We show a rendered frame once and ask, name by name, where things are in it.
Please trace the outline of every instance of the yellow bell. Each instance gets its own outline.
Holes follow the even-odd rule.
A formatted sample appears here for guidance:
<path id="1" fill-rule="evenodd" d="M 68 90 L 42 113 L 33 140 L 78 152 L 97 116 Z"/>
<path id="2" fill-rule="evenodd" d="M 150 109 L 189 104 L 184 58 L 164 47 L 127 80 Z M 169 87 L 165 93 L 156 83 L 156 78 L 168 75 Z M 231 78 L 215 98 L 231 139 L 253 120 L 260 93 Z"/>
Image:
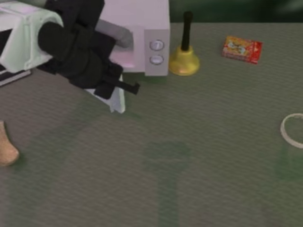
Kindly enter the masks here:
<path id="1" fill-rule="evenodd" d="M 200 60 L 195 55 L 193 47 L 189 45 L 190 26 L 193 13 L 188 11 L 184 15 L 182 44 L 169 57 L 169 70 L 180 76 L 190 76 L 200 68 Z"/>

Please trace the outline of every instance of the tabletop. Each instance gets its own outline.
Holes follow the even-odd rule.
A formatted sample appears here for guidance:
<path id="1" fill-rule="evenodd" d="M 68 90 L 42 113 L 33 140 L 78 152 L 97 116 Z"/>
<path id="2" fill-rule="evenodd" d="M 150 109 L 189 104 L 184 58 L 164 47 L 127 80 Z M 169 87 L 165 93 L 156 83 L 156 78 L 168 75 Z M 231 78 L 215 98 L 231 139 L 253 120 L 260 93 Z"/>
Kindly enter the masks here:
<path id="1" fill-rule="evenodd" d="M 181 35 L 172 24 L 172 51 Z M 228 35 L 263 42 L 258 65 L 221 57 Z M 193 24 L 199 72 L 125 74 L 142 87 L 124 114 L 38 70 L 2 87 L 22 155 L 0 168 L 0 226 L 301 227 L 303 153 L 279 127 L 303 112 L 302 37 L 302 24 Z"/>

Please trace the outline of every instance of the table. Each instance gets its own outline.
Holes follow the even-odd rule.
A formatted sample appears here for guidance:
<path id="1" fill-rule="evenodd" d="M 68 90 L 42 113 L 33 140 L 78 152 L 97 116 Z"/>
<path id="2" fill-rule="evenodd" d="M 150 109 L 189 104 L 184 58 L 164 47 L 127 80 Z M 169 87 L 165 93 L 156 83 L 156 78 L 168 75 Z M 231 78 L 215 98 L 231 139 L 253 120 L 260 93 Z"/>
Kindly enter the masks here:
<path id="1" fill-rule="evenodd" d="M 22 153 L 0 169 L 0 226 L 302 226 L 303 153 L 279 126 L 303 112 L 303 25 L 192 27 L 200 71 L 125 75 L 142 88 L 124 114 L 38 70 L 0 89 Z M 227 35 L 264 42 L 259 64 L 222 58 Z"/>

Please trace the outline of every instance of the black handle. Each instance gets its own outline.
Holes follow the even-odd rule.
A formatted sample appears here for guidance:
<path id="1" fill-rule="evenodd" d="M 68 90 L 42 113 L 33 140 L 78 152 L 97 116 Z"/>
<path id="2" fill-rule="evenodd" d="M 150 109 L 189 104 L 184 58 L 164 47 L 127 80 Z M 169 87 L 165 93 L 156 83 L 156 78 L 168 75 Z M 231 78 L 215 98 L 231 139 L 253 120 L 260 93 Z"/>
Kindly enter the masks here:
<path id="1" fill-rule="evenodd" d="M 184 19 L 184 28 L 183 28 L 181 50 L 188 51 L 189 50 L 190 25 L 193 20 L 193 13 L 190 11 L 185 12 L 183 15 L 183 19 Z"/>

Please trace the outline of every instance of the wooden handle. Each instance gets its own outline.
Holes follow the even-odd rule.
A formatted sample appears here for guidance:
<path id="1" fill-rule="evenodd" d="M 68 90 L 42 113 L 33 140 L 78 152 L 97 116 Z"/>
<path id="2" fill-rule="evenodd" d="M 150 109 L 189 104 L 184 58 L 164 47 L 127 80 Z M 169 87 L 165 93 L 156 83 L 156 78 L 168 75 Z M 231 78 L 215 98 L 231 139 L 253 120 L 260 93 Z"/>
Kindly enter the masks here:
<path id="1" fill-rule="evenodd" d="M 9 141 L 4 122 L 0 121 L 0 166 L 9 166 L 18 158 L 19 151 Z"/>

